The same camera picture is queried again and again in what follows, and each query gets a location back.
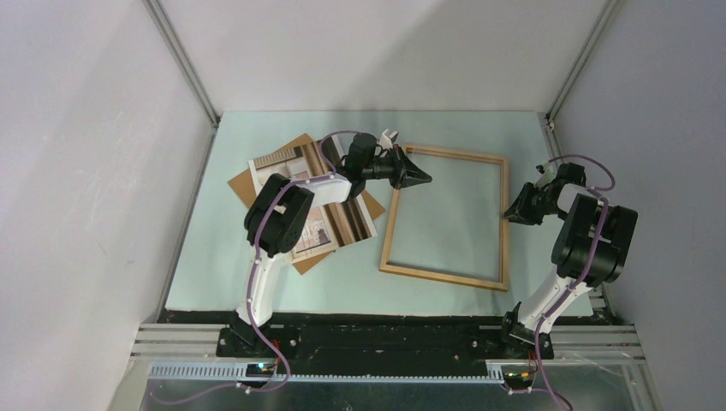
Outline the light wooden picture frame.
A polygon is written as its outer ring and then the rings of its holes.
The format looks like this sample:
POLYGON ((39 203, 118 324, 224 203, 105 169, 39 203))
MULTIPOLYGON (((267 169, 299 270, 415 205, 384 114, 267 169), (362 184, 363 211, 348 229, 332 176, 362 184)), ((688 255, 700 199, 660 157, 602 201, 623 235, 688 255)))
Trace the light wooden picture frame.
POLYGON ((509 161, 485 152, 410 144, 432 178, 392 194, 378 269, 498 292, 509 290, 509 161))

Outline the photo print of window plant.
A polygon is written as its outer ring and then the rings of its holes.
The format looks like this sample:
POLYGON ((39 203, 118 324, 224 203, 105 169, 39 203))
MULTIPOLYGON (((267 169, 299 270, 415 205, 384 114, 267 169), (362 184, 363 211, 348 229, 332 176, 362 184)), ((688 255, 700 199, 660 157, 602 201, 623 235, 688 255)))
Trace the photo print of window plant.
MULTIPOLYGON (((319 144, 303 134, 270 154, 250 160, 242 180, 246 185, 238 190, 242 202, 250 206, 275 173, 297 180, 330 172, 328 163, 342 156, 339 139, 334 136, 327 140, 322 151, 319 144)), ((378 234, 373 222, 383 214, 384 207, 367 191, 342 203, 313 206, 290 252, 293 265, 304 273, 337 249, 373 238, 378 234)))

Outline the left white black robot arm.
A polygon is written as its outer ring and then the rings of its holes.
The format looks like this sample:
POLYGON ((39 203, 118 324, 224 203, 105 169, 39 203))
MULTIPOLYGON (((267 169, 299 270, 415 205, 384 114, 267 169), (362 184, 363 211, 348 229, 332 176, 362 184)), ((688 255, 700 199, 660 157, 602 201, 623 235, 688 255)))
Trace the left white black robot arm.
POLYGON ((244 228, 251 251, 251 276, 230 327, 250 356, 271 345, 261 327, 273 314, 279 272, 288 265, 315 264, 344 245, 376 234, 373 215, 360 199, 369 180, 386 180, 394 189, 429 183, 429 174, 395 144, 397 133, 381 136, 351 131, 347 150, 340 132, 314 141, 302 136, 272 154, 251 160, 229 185, 247 206, 244 228))

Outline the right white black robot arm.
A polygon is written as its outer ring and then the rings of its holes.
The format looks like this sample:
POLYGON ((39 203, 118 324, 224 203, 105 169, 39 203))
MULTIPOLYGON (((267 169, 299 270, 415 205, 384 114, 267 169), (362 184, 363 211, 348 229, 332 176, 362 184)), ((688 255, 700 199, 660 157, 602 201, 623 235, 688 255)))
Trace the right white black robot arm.
POLYGON ((502 218, 534 226, 556 216, 562 227, 550 255, 552 272, 503 318, 497 344, 510 358, 543 348, 567 307, 622 274, 639 217, 635 210, 612 205, 603 189, 588 185, 580 164, 549 160, 537 170, 540 178, 523 186, 502 218))

